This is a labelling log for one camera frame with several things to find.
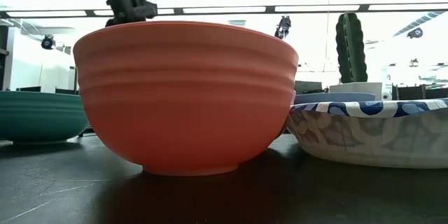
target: potted cactus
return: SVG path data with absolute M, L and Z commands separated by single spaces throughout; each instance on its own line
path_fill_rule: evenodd
M 336 43 L 342 84 L 330 86 L 330 92 L 367 92 L 380 100 L 382 84 L 367 82 L 363 30 L 355 13 L 345 12 L 339 16 Z

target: ceiling light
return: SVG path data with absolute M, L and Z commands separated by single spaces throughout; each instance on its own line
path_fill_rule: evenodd
M 369 7 L 369 11 L 442 10 L 442 9 L 448 9 L 448 3 L 372 4 Z
M 95 15 L 113 16 L 112 10 L 94 10 L 93 13 L 95 13 Z
M 7 14 L 12 18 L 26 18 L 26 17 L 84 17 L 83 10 L 57 10 L 57 11 L 9 11 Z
M 253 13 L 253 12 L 265 12 L 266 7 L 254 6 L 254 7 L 210 7 L 210 8 L 184 8 L 184 13 Z
M 174 14 L 174 9 L 157 9 L 157 14 L 161 15 Z
M 358 4 L 354 5 L 318 5 L 318 6 L 277 6 L 277 12 L 293 12 L 293 11 L 357 11 Z

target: scratch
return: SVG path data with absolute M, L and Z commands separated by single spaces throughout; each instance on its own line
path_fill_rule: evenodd
M 105 182 L 105 181 L 113 181 L 113 179 L 66 179 L 65 181 L 75 181 L 75 182 Z
M 46 192 L 48 189 L 50 189 L 50 187 L 52 187 L 54 184 L 56 183 L 56 180 L 52 180 L 52 182 L 50 183 L 49 186 L 47 186 L 42 192 L 39 193 L 39 195 L 41 195 L 42 193 Z
M 45 205 L 47 205 L 47 204 L 49 204 L 49 203 L 51 203 L 51 202 L 54 202 L 55 200 L 56 200 L 56 199 L 54 199 L 54 200 L 50 200 L 49 202 L 43 203 L 42 205 L 39 205 L 39 206 L 36 206 L 36 207 L 34 207 L 33 209 L 30 209 L 30 210 L 28 210 L 28 211 L 26 211 L 26 212 L 24 212 L 24 213 L 21 213 L 21 214 L 16 215 L 16 216 L 14 216 L 14 217 L 12 217 L 12 218 L 9 218 L 8 220 L 4 220 L 4 221 L 0 222 L 0 224 L 7 223 L 7 222 L 9 222 L 9 221 L 14 220 L 15 218 L 19 218 L 19 217 L 21 217 L 21 216 L 23 216 L 23 215 L 25 215 L 25 214 L 28 214 L 28 213 L 30 213 L 30 212 L 32 212 L 32 211 L 34 211 L 34 210 L 40 209 L 41 207 L 43 207 L 43 206 L 45 206 Z
M 93 184 L 94 184 L 94 183 L 91 183 L 91 184 L 89 184 L 89 185 L 76 186 L 76 187 L 74 187 L 74 188 L 68 188 L 68 189 L 58 190 L 58 191 L 55 191 L 55 192 L 47 192 L 47 193 L 43 193 L 43 194 L 41 194 L 41 195 L 39 195 L 39 196 L 43 196 L 43 195 L 51 195 L 51 194 L 55 194 L 55 193 L 62 193 L 62 192 L 70 191 L 70 190 L 76 190 L 76 189 L 80 189 L 80 188 L 84 188 L 84 187 L 91 186 L 91 185 L 93 185 Z

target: bowl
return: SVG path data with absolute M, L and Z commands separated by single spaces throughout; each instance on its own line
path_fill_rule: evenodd
M 229 172 L 276 138 L 298 56 L 280 39 L 205 22 L 140 22 L 81 38 L 90 124 L 114 153 L 169 176 Z
M 353 82 L 342 83 L 338 85 L 331 85 L 329 87 L 330 93 L 336 92 L 362 92 L 374 94 L 377 101 L 382 100 L 383 83 L 374 82 Z
M 356 165 L 448 168 L 448 99 L 294 105 L 287 125 L 318 158 Z
M 87 124 L 78 95 L 0 92 L 0 139 L 53 143 L 78 136 Z
M 374 100 L 374 94 L 361 92 L 314 93 L 296 95 L 294 104 L 313 102 L 368 102 Z

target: white wall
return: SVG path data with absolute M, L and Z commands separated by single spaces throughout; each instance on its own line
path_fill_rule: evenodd
M 15 29 L 9 27 L 8 28 L 8 40 L 6 42 L 6 50 L 9 52 L 9 56 L 5 58 L 5 69 L 3 75 L 3 90 L 9 88 L 11 83 L 11 71 L 13 65 L 13 48 L 14 48 L 14 34 Z
M 11 90 L 41 86 L 42 92 L 69 88 L 70 55 L 42 49 L 41 44 L 16 30 L 13 45 Z

